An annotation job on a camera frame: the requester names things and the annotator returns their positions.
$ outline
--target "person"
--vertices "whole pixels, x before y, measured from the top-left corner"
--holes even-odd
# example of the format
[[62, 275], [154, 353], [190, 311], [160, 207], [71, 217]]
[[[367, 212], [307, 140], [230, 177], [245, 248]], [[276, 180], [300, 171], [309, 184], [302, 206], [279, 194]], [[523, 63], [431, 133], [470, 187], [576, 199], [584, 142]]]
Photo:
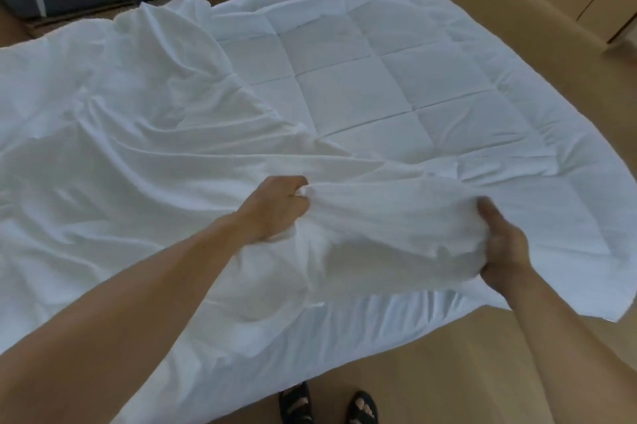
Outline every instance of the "person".
[[[302, 176], [267, 178], [234, 213], [85, 293], [0, 356], [0, 423], [107, 424], [168, 354], [229, 259], [309, 207]], [[533, 270], [528, 243], [494, 204], [482, 277], [521, 326], [558, 424], [637, 422], [637, 374]], [[302, 384], [280, 395], [285, 424], [313, 421]], [[375, 424], [360, 393], [348, 424]]]

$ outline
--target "person's right arm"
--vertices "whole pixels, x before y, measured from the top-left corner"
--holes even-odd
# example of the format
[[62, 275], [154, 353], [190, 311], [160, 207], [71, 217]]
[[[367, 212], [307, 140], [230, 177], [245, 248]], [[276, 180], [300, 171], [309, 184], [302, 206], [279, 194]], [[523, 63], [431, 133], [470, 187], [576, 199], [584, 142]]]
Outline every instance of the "person's right arm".
[[515, 313], [556, 424], [637, 423], [637, 372], [605, 346], [531, 267], [524, 233], [488, 198], [482, 277]]

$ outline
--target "wooden floor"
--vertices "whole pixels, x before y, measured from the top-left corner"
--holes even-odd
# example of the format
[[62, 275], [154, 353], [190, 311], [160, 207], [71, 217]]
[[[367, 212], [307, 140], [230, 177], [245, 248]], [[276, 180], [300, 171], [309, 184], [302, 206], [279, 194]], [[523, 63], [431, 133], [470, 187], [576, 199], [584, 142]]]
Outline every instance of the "wooden floor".
[[[452, 0], [498, 35], [591, 119], [637, 174], [637, 58], [604, 52], [536, 0]], [[637, 310], [619, 324], [589, 319], [637, 367]], [[368, 390], [384, 423], [551, 423], [513, 315], [481, 308], [404, 347], [310, 381], [318, 424], [340, 423], [355, 390]], [[274, 396], [216, 424], [278, 423]]]

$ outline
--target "foot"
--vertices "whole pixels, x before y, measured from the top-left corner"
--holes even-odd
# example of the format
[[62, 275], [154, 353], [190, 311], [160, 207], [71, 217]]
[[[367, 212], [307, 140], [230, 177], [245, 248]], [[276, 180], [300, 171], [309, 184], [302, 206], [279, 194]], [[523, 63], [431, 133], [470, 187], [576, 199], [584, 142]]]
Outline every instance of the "foot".
[[280, 392], [279, 410], [283, 424], [313, 424], [314, 416], [307, 382]]
[[345, 424], [378, 424], [378, 409], [371, 396], [358, 391], [347, 407]]

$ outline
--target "black sandal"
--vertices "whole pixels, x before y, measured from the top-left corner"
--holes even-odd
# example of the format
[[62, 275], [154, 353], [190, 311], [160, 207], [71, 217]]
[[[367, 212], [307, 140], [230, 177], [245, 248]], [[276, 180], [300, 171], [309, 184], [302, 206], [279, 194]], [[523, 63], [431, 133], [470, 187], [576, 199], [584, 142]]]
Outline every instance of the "black sandal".
[[[302, 398], [306, 398], [308, 403], [301, 404], [292, 412], [288, 412]], [[312, 400], [310, 399], [308, 383], [299, 384], [285, 395], [283, 392], [279, 392], [279, 411], [283, 424], [313, 424], [314, 415], [312, 414]]]
[[[356, 401], [359, 399], [362, 399], [365, 404], [370, 406], [371, 413], [374, 414], [373, 417], [358, 408]], [[376, 402], [374, 402], [374, 399], [372, 399], [367, 392], [362, 390], [359, 390], [356, 394], [354, 394], [350, 404], [347, 406], [345, 424], [353, 424], [353, 421], [358, 421], [361, 424], [378, 424], [378, 409], [376, 407]]]

